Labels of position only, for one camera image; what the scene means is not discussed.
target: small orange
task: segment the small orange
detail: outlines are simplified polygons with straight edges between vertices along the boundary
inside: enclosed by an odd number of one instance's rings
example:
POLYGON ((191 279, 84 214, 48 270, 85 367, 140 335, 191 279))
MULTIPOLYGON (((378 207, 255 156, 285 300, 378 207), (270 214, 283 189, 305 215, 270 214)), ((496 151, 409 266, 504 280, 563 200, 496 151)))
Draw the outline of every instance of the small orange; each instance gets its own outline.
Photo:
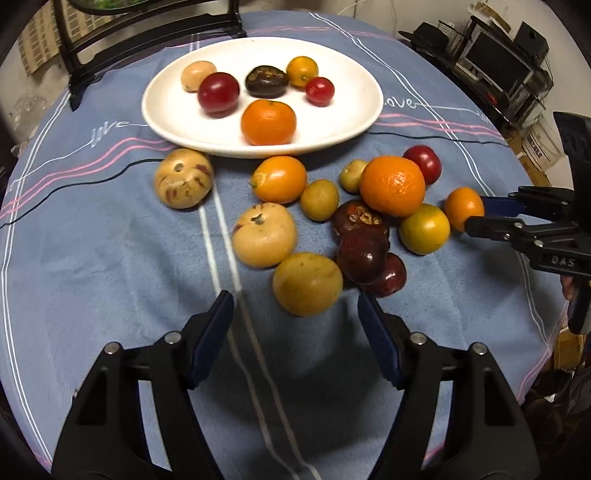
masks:
POLYGON ((305 166, 294 157, 279 155, 267 158, 251 177, 254 194, 263 202, 295 202, 306 188, 305 166))
POLYGON ((252 145, 283 145, 291 142, 296 124, 296 113, 286 103, 255 100, 244 110, 240 128, 252 145))
POLYGON ((423 203, 425 179, 415 162, 386 155, 374 158, 365 167, 359 191, 374 210, 408 217, 423 203))
POLYGON ((463 232, 466 220, 472 216, 484 216, 484 204, 480 195, 468 187, 460 187, 449 194, 445 201, 445 214, 452 227, 463 232))
POLYGON ((310 57, 296 57, 289 62, 285 72, 294 87, 303 88, 318 76, 319 70, 318 64, 310 57))

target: speaker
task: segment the speaker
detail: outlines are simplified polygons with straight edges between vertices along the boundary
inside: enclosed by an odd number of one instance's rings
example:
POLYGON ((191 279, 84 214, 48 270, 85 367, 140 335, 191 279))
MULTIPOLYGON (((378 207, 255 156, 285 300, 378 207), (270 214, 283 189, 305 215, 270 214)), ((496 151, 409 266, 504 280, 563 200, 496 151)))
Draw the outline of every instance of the speaker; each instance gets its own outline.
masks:
POLYGON ((538 66, 548 54, 548 41, 525 22, 521 23, 514 43, 538 66))

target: red cherry tomato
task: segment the red cherry tomato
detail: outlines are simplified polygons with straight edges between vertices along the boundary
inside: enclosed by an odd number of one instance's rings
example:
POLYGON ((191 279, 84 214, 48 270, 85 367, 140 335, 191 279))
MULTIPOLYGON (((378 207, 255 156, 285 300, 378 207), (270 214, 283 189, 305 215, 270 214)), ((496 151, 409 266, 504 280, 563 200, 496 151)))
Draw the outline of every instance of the red cherry tomato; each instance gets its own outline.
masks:
POLYGON ((205 78, 197 92, 197 100, 207 113, 222 113, 238 104, 239 95, 238 81, 229 73, 216 72, 205 78))
POLYGON ((335 86, 329 79, 316 77, 306 84, 306 98, 316 106, 327 106, 335 96, 335 86))

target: person's hand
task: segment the person's hand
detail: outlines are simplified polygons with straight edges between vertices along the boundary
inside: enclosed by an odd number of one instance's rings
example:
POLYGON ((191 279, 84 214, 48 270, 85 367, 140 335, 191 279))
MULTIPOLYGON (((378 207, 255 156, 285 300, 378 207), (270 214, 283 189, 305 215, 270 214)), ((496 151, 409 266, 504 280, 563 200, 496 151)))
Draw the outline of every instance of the person's hand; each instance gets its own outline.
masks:
POLYGON ((568 301, 573 299, 574 294, 574 282, 573 277, 568 277, 566 275, 560 276, 560 283, 562 283, 562 295, 568 301))

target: table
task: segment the table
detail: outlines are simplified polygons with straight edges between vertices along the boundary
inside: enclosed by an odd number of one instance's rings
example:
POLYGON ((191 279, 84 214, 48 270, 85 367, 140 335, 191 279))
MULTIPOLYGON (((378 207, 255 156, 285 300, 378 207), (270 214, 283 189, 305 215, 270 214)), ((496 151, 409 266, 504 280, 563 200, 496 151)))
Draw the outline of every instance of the table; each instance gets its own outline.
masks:
MULTIPOLYGON (((367 133, 302 156, 310 181, 336 180, 354 158, 426 143, 443 162, 426 202, 439 204, 458 186, 506 195, 529 184, 485 115, 382 31, 323 14, 256 12, 243 20, 250 36, 300 38, 344 52, 384 91, 384 111, 367 133)), ((174 149, 142 119, 147 84, 169 62, 215 41, 197 35, 188 45, 109 71, 76 112, 67 107, 67 93, 49 111, 0 210, 6 223, 0 380, 31 448, 49 468, 74 390, 102 346, 151 344, 228 289, 238 299, 231 334, 210 378, 191 393, 223 474, 228 480, 367 478, 401 394, 380 376, 357 318, 356 292, 343 292, 324 314, 296 319, 274 300, 272 271, 236 262, 229 231, 256 202, 248 185, 255 162, 213 158, 216 188, 189 212, 164 207, 152 191, 156 164, 139 163, 174 149)), ((342 193, 342 201, 349 198, 342 193)), ((297 205, 290 211, 297 250, 332 255, 330 226, 313 224, 297 205)), ((408 283, 382 300, 383 308, 440 345, 485 342, 523 400, 564 316, 558 278, 529 270, 505 244, 455 235, 435 254, 416 257, 395 234, 391 242, 406 263, 408 283)), ((150 389, 141 387, 152 458, 166 466, 150 389)), ((443 385, 427 459, 443 442, 449 401, 443 385)))

